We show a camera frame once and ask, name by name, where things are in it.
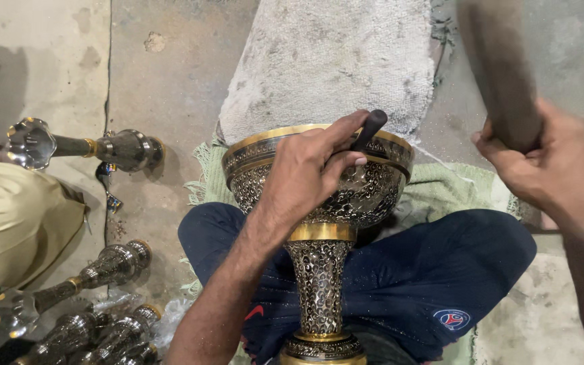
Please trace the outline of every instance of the engraved brass bowl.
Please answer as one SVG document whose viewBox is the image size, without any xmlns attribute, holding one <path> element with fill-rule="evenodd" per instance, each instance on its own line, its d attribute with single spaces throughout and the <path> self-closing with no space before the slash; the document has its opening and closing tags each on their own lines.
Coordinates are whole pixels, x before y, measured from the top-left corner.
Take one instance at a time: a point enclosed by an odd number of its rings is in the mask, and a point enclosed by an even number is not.
<svg viewBox="0 0 584 365">
<path fill-rule="evenodd" d="M 258 202 L 281 139 L 328 126 L 273 129 L 232 145 L 222 166 L 240 209 L 247 214 Z M 301 328 L 286 342 L 282 365 L 366 364 L 357 338 L 342 331 L 344 260 L 358 228 L 375 225 L 392 213 L 411 178 L 414 152 L 404 139 L 384 131 L 376 133 L 362 152 L 366 165 L 347 169 L 337 191 L 302 220 L 284 245 L 295 265 Z"/>
</svg>

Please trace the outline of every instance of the beige clothing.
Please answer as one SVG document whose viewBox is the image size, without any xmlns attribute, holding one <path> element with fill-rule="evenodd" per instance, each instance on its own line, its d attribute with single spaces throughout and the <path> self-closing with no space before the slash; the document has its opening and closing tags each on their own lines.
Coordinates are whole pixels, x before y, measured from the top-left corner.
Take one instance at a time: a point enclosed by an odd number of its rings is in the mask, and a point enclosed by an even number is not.
<svg viewBox="0 0 584 365">
<path fill-rule="evenodd" d="M 0 162 L 0 292 L 43 272 L 78 231 L 83 212 L 55 178 Z"/>
</svg>

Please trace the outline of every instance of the hand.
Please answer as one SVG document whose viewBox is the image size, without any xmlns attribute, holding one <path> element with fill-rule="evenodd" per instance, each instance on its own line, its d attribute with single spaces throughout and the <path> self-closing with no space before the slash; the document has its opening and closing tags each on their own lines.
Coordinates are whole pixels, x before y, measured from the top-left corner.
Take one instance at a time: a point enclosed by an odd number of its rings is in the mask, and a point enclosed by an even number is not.
<svg viewBox="0 0 584 365">
<path fill-rule="evenodd" d="M 543 99 L 536 104 L 543 122 L 541 149 L 526 155 L 507 149 L 492 137 L 490 120 L 472 142 L 515 196 L 554 220 L 560 214 L 583 214 L 584 121 Z"/>
<path fill-rule="evenodd" d="M 307 130 L 281 140 L 253 214 L 266 220 L 262 223 L 270 229 L 289 235 L 337 190 L 346 168 L 367 163 L 364 154 L 347 149 L 352 142 L 350 137 L 368 116 L 367 111 L 356 111 L 325 130 Z"/>
</svg>

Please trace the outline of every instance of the leg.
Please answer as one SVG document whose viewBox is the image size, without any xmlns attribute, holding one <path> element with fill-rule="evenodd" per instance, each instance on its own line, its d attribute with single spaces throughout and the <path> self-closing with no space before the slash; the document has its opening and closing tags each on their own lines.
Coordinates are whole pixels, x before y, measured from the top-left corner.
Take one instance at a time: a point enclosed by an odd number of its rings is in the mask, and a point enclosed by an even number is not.
<svg viewBox="0 0 584 365">
<path fill-rule="evenodd" d="M 240 233 L 245 215 L 223 203 L 194 207 L 184 217 L 178 235 L 195 274 L 206 286 Z M 288 333 L 299 326 L 298 296 L 292 260 L 284 249 L 268 263 L 243 326 L 245 351 L 264 364 L 280 349 Z"/>
<path fill-rule="evenodd" d="M 346 259 L 345 321 L 393 336 L 419 362 L 436 360 L 506 296 L 535 252 L 531 234 L 497 211 L 412 227 Z"/>
<path fill-rule="evenodd" d="M 82 225 L 84 205 L 53 177 L 0 163 L 0 290 L 36 278 Z"/>
</svg>

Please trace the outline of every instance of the left hand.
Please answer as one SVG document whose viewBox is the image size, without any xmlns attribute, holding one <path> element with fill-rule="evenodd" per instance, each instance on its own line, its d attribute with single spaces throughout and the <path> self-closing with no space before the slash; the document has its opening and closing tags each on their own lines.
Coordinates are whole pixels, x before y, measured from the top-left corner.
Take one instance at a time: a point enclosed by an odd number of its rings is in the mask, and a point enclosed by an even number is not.
<svg viewBox="0 0 584 365">
<path fill-rule="evenodd" d="M 359 110 L 326 129 L 311 129 L 281 140 L 276 146 L 263 193 L 254 208 L 259 220 L 266 220 L 261 223 L 289 235 L 303 218 L 337 190 L 346 168 L 366 164 L 364 154 L 347 149 L 352 142 L 350 137 L 368 116 L 368 111 Z"/>
</svg>

